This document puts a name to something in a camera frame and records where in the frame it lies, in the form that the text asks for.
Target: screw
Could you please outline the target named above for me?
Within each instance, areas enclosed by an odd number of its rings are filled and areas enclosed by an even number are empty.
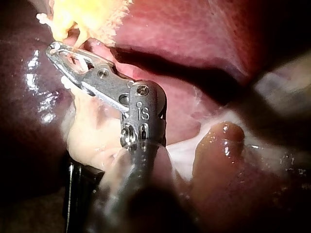
[[[109,75],[109,71],[107,69],[101,69],[100,71],[98,71],[97,76],[100,79],[103,79],[104,77],[107,77]]]
[[[146,85],[141,85],[136,90],[139,96],[146,96],[149,93],[149,88]]]

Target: metal grasper jaw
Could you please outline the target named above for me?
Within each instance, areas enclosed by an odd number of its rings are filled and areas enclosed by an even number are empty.
[[[127,112],[123,104],[134,80],[119,73],[115,64],[91,52],[75,49],[61,42],[53,42],[46,50],[48,59],[77,87],[91,96],[97,96],[121,112]],[[88,70],[75,69],[70,59],[85,62]]]

